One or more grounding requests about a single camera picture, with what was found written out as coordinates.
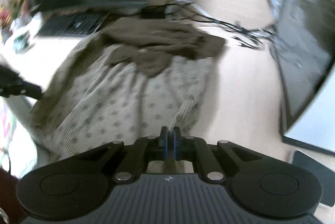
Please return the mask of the potted flower plant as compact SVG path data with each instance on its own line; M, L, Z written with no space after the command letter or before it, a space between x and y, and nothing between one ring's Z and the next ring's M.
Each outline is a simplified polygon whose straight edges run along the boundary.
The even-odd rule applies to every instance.
M1 41L3 44L21 26L32 19L34 0L7 0L1 4Z

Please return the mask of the black keyboard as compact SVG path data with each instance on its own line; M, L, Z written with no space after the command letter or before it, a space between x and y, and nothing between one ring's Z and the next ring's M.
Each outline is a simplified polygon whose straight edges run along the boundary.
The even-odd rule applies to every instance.
M81 37L95 33L109 13L86 11L67 15L52 15L36 34L38 37Z

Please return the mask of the white glass-sided computer case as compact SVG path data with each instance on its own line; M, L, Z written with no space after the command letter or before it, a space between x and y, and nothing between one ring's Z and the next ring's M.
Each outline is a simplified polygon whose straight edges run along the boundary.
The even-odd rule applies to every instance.
M283 142L334 154L334 0L282 0L271 50Z

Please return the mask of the brown polka dot sweater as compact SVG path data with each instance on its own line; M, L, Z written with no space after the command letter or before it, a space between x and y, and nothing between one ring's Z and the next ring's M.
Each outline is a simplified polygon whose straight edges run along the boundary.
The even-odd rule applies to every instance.
M225 40L190 24L121 18L83 39L30 112L38 141L64 159L179 127L189 135Z

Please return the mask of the green lidded jar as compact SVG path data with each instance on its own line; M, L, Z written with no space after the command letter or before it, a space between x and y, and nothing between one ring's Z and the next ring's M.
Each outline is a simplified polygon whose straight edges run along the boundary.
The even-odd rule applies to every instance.
M25 53L33 47L30 43L30 33L25 32L14 39L13 48L16 54Z

